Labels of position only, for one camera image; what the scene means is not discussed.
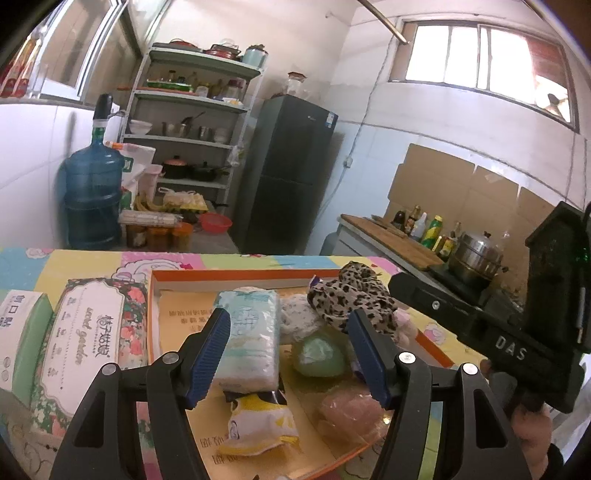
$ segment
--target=colorful tablecloth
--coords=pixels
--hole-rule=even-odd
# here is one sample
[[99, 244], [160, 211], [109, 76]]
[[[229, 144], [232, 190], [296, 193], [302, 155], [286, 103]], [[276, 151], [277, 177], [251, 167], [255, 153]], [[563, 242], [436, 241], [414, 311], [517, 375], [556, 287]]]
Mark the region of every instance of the colorful tablecloth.
[[[207, 269], [282, 269], [282, 268], [340, 268], [355, 260], [371, 266], [388, 284], [398, 267], [379, 257], [298, 257], [261, 255], [199, 255], [147, 252], [85, 252], [39, 248], [6, 248], [0, 251], [0, 288], [35, 290], [47, 293], [55, 308], [67, 281], [73, 278], [107, 277], [133, 280], [147, 284], [152, 270]], [[454, 334], [443, 329], [429, 317], [411, 309], [413, 322], [456, 364], [478, 364], [481, 356], [459, 343]], [[27, 441], [26, 428], [11, 412], [0, 412], [0, 434], [10, 445], [14, 439], [23, 444], [29, 462], [28, 470], [48, 470], [48, 455], [39, 445]], [[379, 445], [366, 450], [337, 472], [323, 480], [365, 479], [379, 455]], [[424, 464], [434, 463], [437, 444], [427, 443]]]

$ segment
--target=shelf board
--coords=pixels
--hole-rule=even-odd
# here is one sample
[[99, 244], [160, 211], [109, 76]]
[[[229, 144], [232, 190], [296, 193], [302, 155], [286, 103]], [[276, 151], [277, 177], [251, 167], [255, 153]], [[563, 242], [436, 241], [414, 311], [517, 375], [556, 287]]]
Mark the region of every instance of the shelf board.
[[177, 143], [189, 143], [194, 145], [203, 145], [205, 147], [214, 147], [214, 148], [224, 148], [226, 150], [231, 150], [231, 145], [215, 143], [215, 142], [204, 142], [203, 140], [194, 140], [192, 138], [179, 138], [179, 137], [163, 137], [161, 135], [134, 135], [134, 134], [125, 134], [123, 138], [129, 138], [133, 140], [157, 140], [157, 141], [164, 141], [164, 142], [177, 142]]
[[245, 80], [252, 80], [262, 72], [252, 65], [240, 61], [223, 59], [206, 55], [196, 51], [180, 50], [178, 48], [154, 47], [150, 49], [152, 61], [163, 61], [166, 63], [184, 64], [191, 67], [211, 70], [212, 72], [223, 73], [233, 77], [240, 77]]
[[232, 105], [231, 103], [222, 102], [221, 100], [212, 100], [207, 97], [200, 97], [191, 95], [189, 93], [181, 92], [163, 92], [162, 90], [134, 90], [134, 95], [143, 100], [158, 100], [161, 102], [184, 103], [200, 105], [204, 108], [211, 108], [214, 110], [221, 110], [224, 112], [245, 113], [248, 108], [243, 106]]
[[216, 181], [199, 181], [199, 180], [192, 180], [192, 179], [165, 179], [164, 177], [160, 177], [157, 183], [172, 183], [175, 185], [192, 185], [194, 187], [206, 187], [209, 189], [218, 189], [218, 190], [226, 190], [228, 188], [227, 185], [223, 183], [218, 183]]

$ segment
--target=blue water bottle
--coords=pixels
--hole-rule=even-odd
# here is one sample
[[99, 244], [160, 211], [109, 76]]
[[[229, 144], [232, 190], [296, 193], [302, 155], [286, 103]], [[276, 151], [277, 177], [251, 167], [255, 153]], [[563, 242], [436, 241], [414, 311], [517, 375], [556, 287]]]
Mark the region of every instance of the blue water bottle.
[[113, 97], [103, 93], [95, 107], [92, 142], [64, 162], [68, 243], [78, 250], [107, 250], [121, 237], [118, 223], [121, 153], [103, 145]]

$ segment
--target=screw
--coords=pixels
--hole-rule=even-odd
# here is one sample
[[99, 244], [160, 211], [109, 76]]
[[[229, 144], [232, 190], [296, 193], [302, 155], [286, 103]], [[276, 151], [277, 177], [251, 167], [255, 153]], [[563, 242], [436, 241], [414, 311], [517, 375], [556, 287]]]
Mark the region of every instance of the screw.
[[403, 364], [413, 364], [417, 359], [411, 352], [402, 352], [398, 358]]
[[162, 361], [167, 365], [172, 365], [178, 362], [178, 353], [177, 352], [168, 352], [165, 353], [162, 357]]
[[478, 373], [478, 367], [474, 364], [463, 364], [462, 369], [468, 375], [476, 375]]
[[102, 370], [103, 375], [113, 375], [117, 371], [115, 364], [106, 364]]

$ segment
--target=refrigerator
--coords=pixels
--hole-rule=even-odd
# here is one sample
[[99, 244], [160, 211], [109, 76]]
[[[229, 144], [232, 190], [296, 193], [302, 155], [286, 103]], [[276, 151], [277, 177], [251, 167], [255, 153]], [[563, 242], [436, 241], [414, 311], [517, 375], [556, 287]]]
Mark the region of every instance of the refrigerator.
[[230, 231], [241, 253], [303, 254], [334, 163], [336, 121], [291, 95], [264, 102]]

